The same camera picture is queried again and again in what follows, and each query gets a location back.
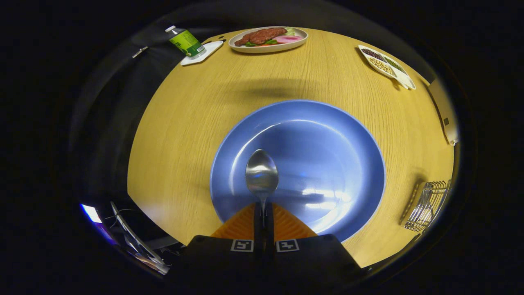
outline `orange gripper pad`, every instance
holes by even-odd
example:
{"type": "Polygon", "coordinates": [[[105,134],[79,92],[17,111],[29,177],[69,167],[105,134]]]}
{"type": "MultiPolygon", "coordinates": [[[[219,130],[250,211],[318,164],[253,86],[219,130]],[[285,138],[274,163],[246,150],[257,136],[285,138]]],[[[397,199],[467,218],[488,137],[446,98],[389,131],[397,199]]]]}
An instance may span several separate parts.
{"type": "MultiPolygon", "coordinates": [[[[274,240],[301,239],[316,236],[305,223],[286,209],[273,205],[274,240]]],[[[251,204],[237,212],[219,227],[211,237],[222,239],[253,240],[253,218],[255,204],[251,204]]]]}

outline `food plate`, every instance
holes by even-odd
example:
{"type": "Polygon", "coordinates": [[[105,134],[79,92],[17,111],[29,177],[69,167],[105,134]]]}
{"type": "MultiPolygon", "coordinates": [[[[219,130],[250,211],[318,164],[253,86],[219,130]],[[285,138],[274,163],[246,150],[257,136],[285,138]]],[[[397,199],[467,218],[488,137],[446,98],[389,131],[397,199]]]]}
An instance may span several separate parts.
{"type": "Polygon", "coordinates": [[[404,68],[394,59],[391,57],[384,55],[376,50],[373,50],[369,47],[358,45],[358,48],[360,49],[362,55],[364,55],[364,58],[366,58],[367,62],[378,72],[383,74],[384,76],[387,76],[389,78],[399,79],[402,83],[404,83],[408,88],[410,89],[416,89],[415,83],[413,83],[413,80],[411,80],[411,77],[406,73],[404,68]],[[384,71],[380,67],[378,67],[375,63],[376,61],[373,60],[379,60],[378,63],[383,65],[384,67],[387,67],[390,69],[390,71],[384,71]],[[391,62],[394,62],[395,65],[397,65],[400,69],[397,69],[396,67],[392,66],[390,63],[388,63],[387,59],[389,59],[391,62]]]}
{"type": "Polygon", "coordinates": [[[269,29],[269,28],[286,28],[286,26],[270,26],[270,27],[262,27],[262,28],[256,28],[244,31],[235,37],[231,38],[228,42],[229,46],[238,52],[244,52],[244,53],[268,53],[268,52],[277,52],[282,50],[287,50],[291,48],[299,47],[300,45],[304,44],[308,40],[308,33],[306,33],[304,30],[293,28],[295,35],[302,37],[301,40],[292,42],[292,43],[286,43],[286,44],[276,44],[271,46],[255,46],[255,47],[246,47],[244,45],[242,46],[235,46],[235,42],[242,39],[242,37],[246,34],[253,33],[255,31],[261,30],[261,29],[269,29]]]}
{"type": "Polygon", "coordinates": [[[279,172],[269,202],[286,208],[319,235],[348,239],[382,199],[386,170],[370,132],[329,104],[289,100],[248,115],[220,145],[210,191],[223,222],[258,200],[245,181],[247,161],[257,149],[271,155],[279,172]]]}

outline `green beans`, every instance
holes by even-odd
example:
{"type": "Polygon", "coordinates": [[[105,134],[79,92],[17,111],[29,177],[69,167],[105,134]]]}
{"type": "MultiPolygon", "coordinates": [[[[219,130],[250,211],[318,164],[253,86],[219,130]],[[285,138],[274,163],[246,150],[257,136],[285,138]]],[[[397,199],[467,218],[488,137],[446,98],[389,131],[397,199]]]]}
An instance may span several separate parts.
{"type": "Polygon", "coordinates": [[[392,65],[394,68],[397,68],[398,70],[402,71],[403,73],[406,73],[404,72],[404,70],[398,65],[396,64],[394,61],[392,61],[391,59],[385,57],[386,61],[388,62],[388,64],[392,65]]]}

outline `grilled meat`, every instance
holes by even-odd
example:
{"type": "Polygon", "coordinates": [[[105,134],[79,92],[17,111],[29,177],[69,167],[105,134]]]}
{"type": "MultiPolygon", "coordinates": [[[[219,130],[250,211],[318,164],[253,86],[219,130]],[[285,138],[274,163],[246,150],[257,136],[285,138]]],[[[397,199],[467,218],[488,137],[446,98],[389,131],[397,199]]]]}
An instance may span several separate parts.
{"type": "Polygon", "coordinates": [[[235,46],[242,46],[248,42],[261,45],[264,44],[267,40],[271,40],[277,36],[285,34],[286,32],[287,30],[282,27],[258,30],[244,35],[242,39],[235,42],[235,46]]]}

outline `white coaster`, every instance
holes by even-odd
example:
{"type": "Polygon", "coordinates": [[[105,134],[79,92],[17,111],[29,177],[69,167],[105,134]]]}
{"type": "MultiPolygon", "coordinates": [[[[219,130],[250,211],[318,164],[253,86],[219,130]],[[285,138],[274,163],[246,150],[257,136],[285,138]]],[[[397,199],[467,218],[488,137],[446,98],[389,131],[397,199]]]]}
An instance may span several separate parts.
{"type": "Polygon", "coordinates": [[[184,59],[182,59],[182,61],[180,62],[181,65],[183,66],[187,66],[187,65],[191,65],[191,64],[197,64],[199,62],[202,62],[204,61],[206,58],[208,58],[208,56],[211,55],[211,53],[215,52],[215,50],[219,49],[220,46],[222,46],[222,43],[224,41],[215,41],[215,42],[209,42],[209,43],[206,43],[204,44],[204,48],[206,50],[206,52],[204,54],[202,54],[201,56],[195,58],[195,59],[191,59],[189,58],[189,56],[186,56],[184,59]]]}

